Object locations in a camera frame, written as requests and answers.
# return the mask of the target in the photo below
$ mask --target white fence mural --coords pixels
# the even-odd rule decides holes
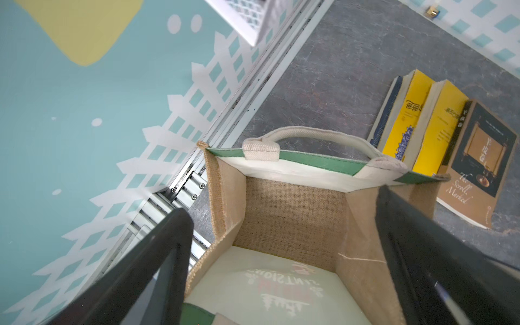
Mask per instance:
[[[215,56],[207,66],[192,63],[193,85],[184,96],[167,96],[171,114],[164,124],[142,129],[149,143],[144,152],[117,164],[126,174],[123,181],[116,189],[90,200],[100,207],[90,223],[63,235],[76,241],[72,249],[33,274],[49,275],[39,290],[4,311],[20,312],[13,324],[37,324],[74,299],[144,202],[167,186],[178,172],[296,3],[287,3],[279,25],[256,47],[249,46],[235,31],[228,37],[215,33]]]

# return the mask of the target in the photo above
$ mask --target light blue wall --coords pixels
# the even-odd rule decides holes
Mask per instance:
[[[172,14],[182,21],[176,34],[166,28]],[[141,129],[169,116],[166,95],[190,88],[191,62],[214,56],[215,31],[231,28],[203,0],[145,0],[108,53],[82,67],[21,7],[0,2],[0,313],[47,278],[31,274],[69,251],[61,236],[93,219],[90,198],[118,186],[116,163],[143,152]],[[16,316],[0,314],[0,324]]]

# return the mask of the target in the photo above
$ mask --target marble floor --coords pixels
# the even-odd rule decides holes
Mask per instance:
[[[234,147],[275,128],[306,125],[366,138],[390,83],[419,69],[451,80],[520,133],[520,80],[397,0],[335,0]],[[282,149],[338,157],[329,142],[290,139]],[[492,217],[493,230],[437,204],[435,221],[466,244],[520,268],[520,151]],[[206,190],[191,207],[196,230],[214,239]]]

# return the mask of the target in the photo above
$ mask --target burlap fabric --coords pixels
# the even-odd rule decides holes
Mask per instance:
[[[337,273],[373,325],[405,324],[375,226],[378,188],[350,193],[245,177],[204,150],[215,242],[191,270],[190,294],[231,245]],[[393,186],[432,217],[439,183]]]

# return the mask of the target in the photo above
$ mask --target dark blue book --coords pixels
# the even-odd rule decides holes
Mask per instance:
[[[388,117],[394,107],[397,94],[402,86],[402,77],[395,77],[392,85],[390,86],[390,90],[388,94],[386,94],[385,101],[381,106],[381,110],[379,111],[378,117],[375,120],[374,126],[372,127],[372,131],[368,136],[368,141],[374,147],[378,147],[379,141],[381,140],[381,136],[383,135],[383,131],[385,130],[386,123],[388,122]]]

